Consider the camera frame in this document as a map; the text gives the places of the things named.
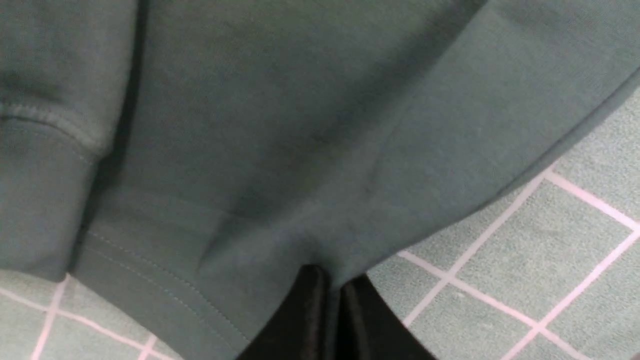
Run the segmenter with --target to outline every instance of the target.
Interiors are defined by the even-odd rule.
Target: stitching
[[[190,282],[188,282],[187,280],[184,280],[183,278],[179,277],[178,275],[175,275],[173,272],[171,272],[171,271],[169,271],[169,270],[165,269],[164,267],[162,267],[162,266],[160,266],[160,265],[156,264],[155,262],[153,262],[153,261],[151,261],[151,260],[149,260],[149,259],[145,258],[144,256],[142,256],[142,255],[140,255],[140,254],[137,254],[137,253],[135,253],[135,252],[133,252],[133,251],[131,251],[131,250],[125,249],[124,247],[122,247],[122,246],[120,246],[120,245],[118,245],[118,244],[116,244],[116,243],[112,242],[111,240],[107,239],[106,237],[104,237],[104,236],[102,236],[102,235],[100,235],[100,234],[98,234],[98,233],[95,233],[95,232],[93,232],[93,231],[87,231],[87,234],[89,234],[89,235],[93,236],[94,238],[96,238],[96,239],[98,239],[98,240],[100,240],[100,241],[102,241],[102,242],[104,242],[104,243],[107,243],[108,245],[110,245],[110,246],[112,246],[112,247],[114,247],[114,248],[116,248],[116,249],[118,249],[118,250],[121,250],[122,252],[124,252],[124,253],[126,253],[126,254],[129,254],[129,255],[131,255],[131,256],[134,256],[134,257],[138,258],[140,261],[142,261],[142,262],[144,262],[144,263],[146,263],[146,264],[148,264],[148,265],[153,266],[154,268],[156,268],[156,269],[158,269],[158,270],[160,270],[160,271],[162,271],[162,272],[164,272],[164,273],[168,274],[169,276],[171,276],[171,277],[172,277],[172,278],[174,278],[175,280],[178,280],[178,281],[179,281],[179,282],[181,282],[182,284],[186,285],[189,289],[191,289],[191,290],[193,290],[195,293],[197,293],[197,294],[200,296],[200,298],[201,298],[202,300],[204,300],[204,301],[209,305],[209,307],[210,307],[213,311],[215,311],[215,312],[216,312],[216,313],[218,313],[220,316],[222,316],[222,317],[226,320],[226,322],[227,322],[229,325],[231,325],[231,327],[233,327],[233,328],[238,332],[238,334],[240,334],[240,336],[242,336],[242,337],[243,337],[243,339],[244,339],[244,340],[246,340],[247,342],[249,342],[249,339],[244,335],[244,333],[243,333],[242,331],[240,331],[240,329],[238,329],[238,328],[234,325],[234,323],[231,321],[231,319],[229,319],[228,317],[226,317],[226,316],[225,316],[225,315],[224,315],[224,314],[223,314],[223,313],[222,313],[222,312],[221,312],[221,311],[220,311],[220,310],[219,310],[219,309],[218,309],[214,304],[212,304],[212,303],[211,303],[211,301],[210,301],[209,299],[207,299],[207,298],[204,296],[204,294],[203,294],[202,292],[200,292],[200,290],[198,290],[198,288],[196,288],[193,284],[191,284],[191,283],[190,283]]]
[[[85,164],[87,164],[87,165],[93,165],[93,164],[94,164],[94,162],[93,162],[93,161],[91,161],[91,160],[87,159],[86,157],[84,157],[84,156],[80,155],[78,152],[76,152],[76,151],[75,151],[71,146],[69,146],[68,144],[63,143],[63,142],[61,142],[61,141],[59,141],[59,140],[55,140],[54,138],[52,138],[52,137],[50,137],[50,136],[47,136],[47,135],[44,135],[44,134],[41,134],[41,133],[37,133],[36,131],[33,131],[33,130],[20,129],[20,128],[18,128],[18,127],[12,127],[12,126],[5,127],[5,129],[9,129],[9,130],[16,131],[16,132],[18,132],[18,133],[29,134],[29,135],[33,135],[33,136],[35,136],[35,137],[39,137],[39,138],[46,139],[46,140],[48,140],[48,141],[50,141],[50,142],[52,142],[52,143],[54,143],[54,144],[56,144],[56,145],[59,145],[61,148],[64,148],[64,149],[66,149],[66,150],[69,150],[71,153],[73,153],[74,155],[76,155],[76,156],[77,156],[77,158],[78,158],[80,161],[82,161],[83,163],[85,163]]]
[[[78,122],[76,120],[68,120],[67,117],[61,116],[53,112],[51,109],[41,108],[33,105],[21,104],[19,102],[0,101],[0,115],[5,114],[6,116],[11,116],[11,117],[25,117],[26,115],[21,110],[33,112],[33,114],[28,114],[28,115],[31,115],[29,116],[29,120],[43,122],[44,124],[51,126],[58,131],[61,131],[65,135],[70,136],[71,138],[73,138],[75,141],[79,143],[87,143],[89,148],[99,147],[99,142],[89,134],[85,133],[82,129],[80,129],[80,127],[78,127],[78,125],[76,124]],[[75,112],[74,110],[71,111],[71,114],[73,115],[73,117],[77,119],[81,118],[81,116],[79,116],[77,112]],[[73,132],[86,137],[88,139],[88,142],[83,142],[81,140],[78,140],[76,136],[72,135],[71,133],[69,133],[64,129],[61,129],[58,126],[59,124],[68,124],[69,127],[72,128]]]
[[[179,302],[182,306],[184,306],[187,310],[189,310],[190,313],[192,313],[194,316],[196,316],[196,318],[198,319],[198,323],[201,323],[202,325],[205,325],[206,327],[209,328],[209,330],[211,330],[211,332],[217,336],[220,340],[224,341],[224,343],[227,345],[227,347],[229,349],[231,349],[231,351],[235,351],[232,347],[231,344],[229,344],[229,342],[222,336],[222,334],[220,334],[216,329],[214,329],[213,327],[211,327],[211,325],[209,325],[209,323],[207,323],[205,321],[204,318],[202,318],[191,306],[185,304],[181,299],[179,299],[178,297],[175,296],[175,294],[173,294],[171,291],[165,289],[164,287],[162,287],[161,285],[159,285],[158,283],[154,282],[152,279],[149,279],[148,277],[144,276],[143,274],[133,270],[132,268],[130,268],[129,266],[120,263],[116,260],[114,260],[113,258],[110,258],[109,256],[105,255],[104,253],[100,252],[99,250],[89,247],[89,246],[84,246],[85,249],[96,253],[96,255],[100,256],[101,258],[104,258],[105,260],[108,260],[109,262],[112,262],[128,271],[130,271],[131,273],[137,275],[138,277],[146,280],[148,283],[156,286],[157,288],[159,288],[160,290],[162,290],[164,293],[166,293],[167,295],[169,295],[173,300],[176,300],[177,302]]]

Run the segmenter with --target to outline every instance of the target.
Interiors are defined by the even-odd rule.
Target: black fabric
[[[398,320],[366,275],[340,290],[336,360],[437,360]]]
[[[301,265],[337,291],[551,164],[639,33],[637,0],[4,2],[0,267],[233,359]]]
[[[303,266],[278,311],[237,360],[323,360],[328,288],[324,270]]]

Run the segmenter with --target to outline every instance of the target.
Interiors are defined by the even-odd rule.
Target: floor
[[[441,360],[640,353],[640,91],[552,168],[369,275]],[[0,360],[178,360],[68,278],[0,272]]]

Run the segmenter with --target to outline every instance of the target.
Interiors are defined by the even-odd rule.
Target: seam
[[[38,133],[36,131],[33,130],[27,130],[27,129],[20,129],[17,127],[4,127],[4,129],[8,129],[8,130],[12,130],[15,131],[17,133],[23,133],[23,134],[29,134],[29,135],[33,135],[35,137],[39,137],[39,138],[43,138],[45,140],[48,140],[56,145],[59,145],[59,147],[64,148],[68,151],[70,151],[73,155],[76,155],[76,157],[78,158],[78,160],[82,161],[83,163],[87,164],[87,165],[93,165],[94,162],[89,160],[87,157],[80,155],[77,151],[75,151],[70,145],[63,143],[62,141],[59,140],[55,140],[54,138],[52,138],[51,136],[47,136],[41,133]]]
[[[204,296],[204,294],[203,294],[202,292],[200,292],[200,290],[198,290],[198,288],[196,288],[193,284],[191,284],[191,283],[190,283],[190,282],[188,282],[187,280],[185,280],[185,279],[183,279],[183,278],[179,277],[178,275],[174,274],[173,272],[171,272],[171,271],[167,270],[166,268],[164,268],[164,267],[162,267],[162,266],[160,266],[160,265],[156,264],[156,263],[155,263],[155,262],[153,262],[152,260],[147,259],[146,257],[144,257],[144,256],[142,256],[142,255],[140,255],[140,254],[138,254],[138,253],[136,253],[136,252],[133,252],[133,251],[131,251],[131,250],[129,250],[129,249],[124,248],[124,247],[122,247],[122,246],[120,246],[120,245],[118,245],[118,244],[116,244],[116,243],[112,242],[111,240],[107,239],[106,237],[104,237],[104,236],[102,236],[102,235],[100,235],[100,234],[98,234],[98,233],[95,233],[95,232],[93,232],[93,231],[87,231],[86,233],[87,233],[87,234],[89,234],[89,235],[91,235],[91,236],[93,236],[94,238],[98,239],[99,241],[102,241],[102,242],[104,242],[104,243],[108,244],[108,245],[109,245],[109,246],[111,246],[111,247],[114,247],[114,248],[116,248],[116,249],[118,249],[118,250],[120,250],[120,251],[122,251],[122,252],[124,252],[124,253],[126,253],[126,254],[129,254],[129,255],[131,255],[131,256],[134,256],[135,258],[139,259],[140,261],[142,261],[142,262],[144,262],[144,263],[146,263],[146,264],[148,264],[148,265],[150,265],[150,266],[153,266],[154,268],[156,268],[156,269],[158,269],[158,270],[160,270],[160,271],[162,271],[162,272],[164,272],[164,273],[168,274],[170,277],[174,278],[175,280],[178,280],[178,281],[179,281],[179,282],[181,282],[183,285],[187,286],[189,289],[191,289],[192,291],[194,291],[195,293],[197,293],[197,294],[200,296],[200,298],[201,298],[202,300],[204,300],[204,301],[209,305],[209,307],[210,307],[213,311],[215,311],[218,315],[222,316],[222,318],[224,318],[224,319],[225,319],[225,321],[226,321],[229,325],[231,325],[231,327],[232,327],[232,328],[233,328],[233,329],[234,329],[238,334],[240,334],[240,336],[242,336],[242,337],[243,337],[243,339],[244,339],[244,340],[246,340],[247,342],[249,342],[249,339],[244,335],[244,333],[243,333],[242,331],[240,331],[240,329],[238,329],[238,328],[236,327],[236,325],[231,321],[231,319],[229,319],[227,316],[225,316],[225,315],[224,315],[224,314],[223,314],[223,313],[222,313],[222,312],[221,312],[221,311],[220,311],[220,310],[219,310],[219,309],[218,309],[218,308],[217,308],[217,307],[216,307],[216,306],[215,306],[215,305],[214,305],[214,304],[209,300],[209,299],[207,299],[207,297],[205,297],[205,296]]]
[[[130,271],[130,272],[131,272],[131,273],[133,273],[134,275],[137,275],[137,276],[138,276],[138,277],[140,277],[141,279],[144,279],[144,280],[146,280],[148,283],[150,283],[150,284],[154,285],[155,287],[157,287],[157,288],[161,289],[163,292],[165,292],[167,295],[169,295],[173,300],[176,300],[178,303],[180,303],[182,306],[184,306],[184,307],[185,307],[185,308],[186,308],[190,313],[192,313],[194,316],[196,316],[196,318],[198,319],[198,323],[201,323],[202,325],[205,325],[207,328],[209,328],[209,330],[211,330],[211,332],[212,332],[215,336],[217,336],[219,339],[221,339],[222,341],[224,341],[224,343],[227,345],[227,347],[228,347],[229,349],[231,349],[231,351],[235,351],[235,350],[233,349],[233,347],[231,347],[231,344],[229,344],[229,342],[228,342],[228,341],[227,341],[227,340],[222,336],[222,334],[220,334],[216,329],[214,329],[213,327],[211,327],[211,325],[209,325],[209,323],[207,323],[207,322],[205,321],[205,319],[204,319],[202,316],[200,316],[200,315],[199,315],[199,314],[198,314],[198,313],[197,313],[197,312],[196,312],[196,311],[195,311],[191,306],[189,306],[189,305],[185,304],[185,303],[184,303],[184,301],[182,301],[180,298],[178,298],[177,296],[175,296],[175,294],[174,294],[174,293],[172,293],[171,291],[169,291],[169,290],[165,289],[164,287],[162,287],[161,285],[159,285],[158,283],[156,283],[156,282],[155,282],[155,281],[153,281],[152,279],[149,279],[148,277],[144,276],[143,274],[141,274],[141,273],[139,273],[139,272],[137,272],[137,271],[133,270],[131,267],[129,267],[129,266],[127,266],[127,265],[125,265],[125,264],[123,264],[123,263],[121,263],[121,262],[119,262],[119,261],[116,261],[116,260],[114,260],[113,258],[111,258],[111,257],[109,257],[109,256],[107,256],[107,255],[105,255],[105,254],[104,254],[104,253],[102,253],[101,251],[99,251],[99,250],[97,250],[97,249],[95,249],[95,248],[92,248],[92,247],[86,246],[86,245],[84,246],[84,248],[85,248],[85,249],[87,249],[87,250],[89,250],[89,251],[91,251],[91,252],[96,253],[96,255],[100,256],[101,258],[104,258],[105,260],[107,260],[107,261],[109,261],[109,262],[111,262],[111,263],[114,263],[114,264],[116,264],[116,265],[120,266],[120,267],[121,267],[121,268],[123,268],[123,269],[126,269],[126,270]]]
[[[74,111],[70,111],[70,114],[73,115],[72,117],[78,119],[81,118]],[[100,150],[103,148],[103,146],[100,146],[100,142],[98,140],[80,129],[80,127],[76,124],[78,121],[69,120],[67,117],[57,114],[47,108],[22,104],[19,102],[0,101],[0,115],[6,117],[16,117],[23,120],[51,126],[55,130],[58,130],[66,136],[71,137],[74,141],[80,143],[82,146],[93,149],[93,151],[96,152],[100,152]],[[78,136],[81,138],[84,137],[86,138],[86,140],[81,140],[78,138]]]

